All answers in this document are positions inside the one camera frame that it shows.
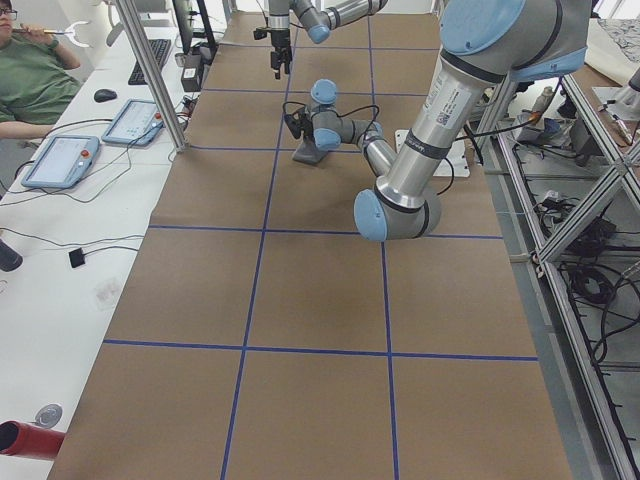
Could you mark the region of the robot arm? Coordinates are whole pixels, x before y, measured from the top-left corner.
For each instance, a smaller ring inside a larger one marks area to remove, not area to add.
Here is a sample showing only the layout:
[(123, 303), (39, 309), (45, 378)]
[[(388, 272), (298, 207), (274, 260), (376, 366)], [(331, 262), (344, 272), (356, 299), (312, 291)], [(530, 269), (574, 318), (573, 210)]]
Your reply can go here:
[(335, 83), (321, 79), (300, 110), (302, 126), (291, 129), (301, 141), (293, 158), (316, 165), (341, 144), (357, 146), (376, 175), (355, 199), (359, 233), (378, 242), (422, 237), (441, 215), (429, 180), (484, 90), (581, 68), (590, 15), (588, 1), (450, 1), (440, 17), (441, 68), (401, 148), (376, 122), (342, 117)]
[(270, 1), (266, 25), (254, 30), (254, 39), (270, 37), (273, 50), (270, 53), (270, 68), (276, 80), (281, 78), (281, 68), (290, 74), (293, 60), (291, 44), (291, 20), (293, 13), (300, 27), (307, 32), (314, 44), (327, 40), (333, 30), (354, 23), (364, 17), (373, 16), (383, 10), (386, 0), (344, 1), (336, 6), (318, 9), (312, 1)]

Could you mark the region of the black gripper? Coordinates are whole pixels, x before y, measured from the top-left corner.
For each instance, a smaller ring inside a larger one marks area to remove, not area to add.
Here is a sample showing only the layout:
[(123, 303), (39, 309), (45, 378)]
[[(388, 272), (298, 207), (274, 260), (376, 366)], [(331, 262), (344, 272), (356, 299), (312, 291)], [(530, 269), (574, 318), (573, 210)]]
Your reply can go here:
[(313, 135), (313, 124), (305, 112), (294, 112), (289, 115), (289, 131), (296, 140)]
[(270, 54), (271, 67), (274, 78), (280, 79), (280, 68), (284, 67), (284, 73), (291, 73), (291, 35), (289, 29), (272, 29), (270, 32), (273, 51)]

